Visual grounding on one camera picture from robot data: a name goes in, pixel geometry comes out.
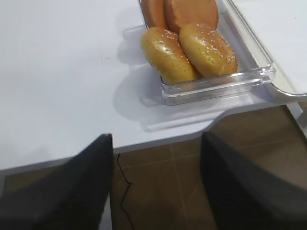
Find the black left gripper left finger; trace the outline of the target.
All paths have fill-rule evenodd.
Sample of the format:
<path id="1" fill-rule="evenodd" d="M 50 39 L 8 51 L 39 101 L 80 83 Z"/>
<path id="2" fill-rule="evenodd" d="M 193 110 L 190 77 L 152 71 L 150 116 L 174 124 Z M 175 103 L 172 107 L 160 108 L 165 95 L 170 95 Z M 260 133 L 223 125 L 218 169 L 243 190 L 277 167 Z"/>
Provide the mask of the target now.
<path id="1" fill-rule="evenodd" d="M 0 200 L 2 230 L 97 230 L 113 179 L 111 134 L 102 134 L 41 180 Z"/>

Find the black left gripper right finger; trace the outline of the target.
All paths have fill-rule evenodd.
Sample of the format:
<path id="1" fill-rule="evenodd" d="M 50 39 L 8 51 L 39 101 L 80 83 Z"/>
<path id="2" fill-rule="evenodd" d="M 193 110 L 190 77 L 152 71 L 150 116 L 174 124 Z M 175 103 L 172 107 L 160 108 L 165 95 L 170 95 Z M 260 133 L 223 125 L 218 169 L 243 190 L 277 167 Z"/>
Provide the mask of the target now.
<path id="1" fill-rule="evenodd" d="M 212 132 L 201 137 L 200 174 L 219 230 L 305 230 L 307 192 L 267 172 Z"/>

